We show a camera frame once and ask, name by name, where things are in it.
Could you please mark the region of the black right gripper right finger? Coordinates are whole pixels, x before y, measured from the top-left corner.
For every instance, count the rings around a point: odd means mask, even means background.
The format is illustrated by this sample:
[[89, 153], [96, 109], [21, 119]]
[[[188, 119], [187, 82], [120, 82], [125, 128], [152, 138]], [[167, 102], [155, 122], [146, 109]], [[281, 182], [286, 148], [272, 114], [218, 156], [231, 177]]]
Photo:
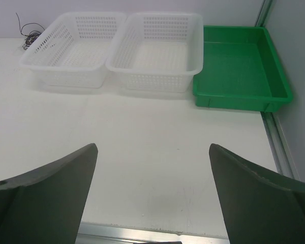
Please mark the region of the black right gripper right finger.
[[305, 243], [305, 183], [211, 144], [209, 158], [230, 243]]

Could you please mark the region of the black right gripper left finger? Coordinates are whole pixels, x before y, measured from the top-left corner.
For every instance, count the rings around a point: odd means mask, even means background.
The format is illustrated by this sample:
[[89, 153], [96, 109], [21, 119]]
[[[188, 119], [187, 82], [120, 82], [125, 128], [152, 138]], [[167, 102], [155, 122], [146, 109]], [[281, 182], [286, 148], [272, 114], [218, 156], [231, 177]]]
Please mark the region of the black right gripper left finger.
[[92, 183], [94, 143], [0, 181], [0, 243], [75, 243]]

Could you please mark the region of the green plastic tray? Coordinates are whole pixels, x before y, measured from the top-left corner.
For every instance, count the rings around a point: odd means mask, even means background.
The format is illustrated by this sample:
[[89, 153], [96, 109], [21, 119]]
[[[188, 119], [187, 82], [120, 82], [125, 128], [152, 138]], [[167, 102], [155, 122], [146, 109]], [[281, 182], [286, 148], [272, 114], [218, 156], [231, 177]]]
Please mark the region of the green plastic tray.
[[203, 69], [193, 78], [198, 107], [276, 112], [292, 91], [267, 29], [203, 28]]

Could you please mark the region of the left white perforated basket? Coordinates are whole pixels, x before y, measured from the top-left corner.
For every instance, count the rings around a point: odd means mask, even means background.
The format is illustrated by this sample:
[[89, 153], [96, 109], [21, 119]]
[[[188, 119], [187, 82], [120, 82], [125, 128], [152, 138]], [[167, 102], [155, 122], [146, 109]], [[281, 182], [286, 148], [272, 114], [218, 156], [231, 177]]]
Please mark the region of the left white perforated basket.
[[99, 88], [108, 74], [110, 45], [126, 18], [120, 12], [62, 14], [25, 51], [20, 66], [47, 85]]

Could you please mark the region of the white perforated basket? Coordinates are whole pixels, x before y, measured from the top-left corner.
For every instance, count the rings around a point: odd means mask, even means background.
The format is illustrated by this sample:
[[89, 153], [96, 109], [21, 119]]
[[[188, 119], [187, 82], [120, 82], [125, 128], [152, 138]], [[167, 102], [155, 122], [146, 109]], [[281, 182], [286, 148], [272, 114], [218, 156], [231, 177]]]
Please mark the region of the white perforated basket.
[[106, 67], [124, 88], [183, 93], [203, 69], [203, 18], [196, 13], [130, 15], [111, 43]]
[[120, 12], [62, 14], [25, 51], [20, 66], [47, 85], [99, 88], [108, 74], [110, 45], [126, 18]]

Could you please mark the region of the right white perforated basket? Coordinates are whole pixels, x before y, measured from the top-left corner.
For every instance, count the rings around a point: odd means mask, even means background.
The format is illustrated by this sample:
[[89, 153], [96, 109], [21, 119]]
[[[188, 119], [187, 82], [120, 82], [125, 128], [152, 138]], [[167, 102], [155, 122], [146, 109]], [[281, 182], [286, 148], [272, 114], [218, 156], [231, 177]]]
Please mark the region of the right white perforated basket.
[[183, 93], [203, 69], [203, 18], [196, 13], [130, 15], [111, 43], [106, 67], [124, 88]]

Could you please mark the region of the aluminium table edge rail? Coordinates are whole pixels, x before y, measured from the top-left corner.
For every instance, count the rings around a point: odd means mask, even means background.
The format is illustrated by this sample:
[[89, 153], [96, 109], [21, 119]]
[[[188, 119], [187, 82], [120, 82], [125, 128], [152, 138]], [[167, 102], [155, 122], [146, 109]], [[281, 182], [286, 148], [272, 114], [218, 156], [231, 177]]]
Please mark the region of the aluminium table edge rail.
[[[284, 175], [298, 179], [292, 163], [282, 129], [272, 113], [261, 113], [264, 129], [276, 170]], [[120, 225], [103, 225], [81, 223], [76, 243], [229, 243], [226, 237], [199, 235], [163, 229], [122, 227]]]

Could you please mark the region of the aluminium frame post right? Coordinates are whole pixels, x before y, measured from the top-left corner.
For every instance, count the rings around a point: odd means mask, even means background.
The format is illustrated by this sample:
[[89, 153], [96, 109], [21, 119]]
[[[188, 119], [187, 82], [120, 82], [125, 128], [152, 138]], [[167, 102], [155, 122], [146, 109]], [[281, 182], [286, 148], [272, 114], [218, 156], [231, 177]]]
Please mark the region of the aluminium frame post right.
[[271, 10], [271, 5], [273, 3], [273, 0], [263, 0], [259, 13], [256, 18], [255, 27], [264, 27], [268, 14]]

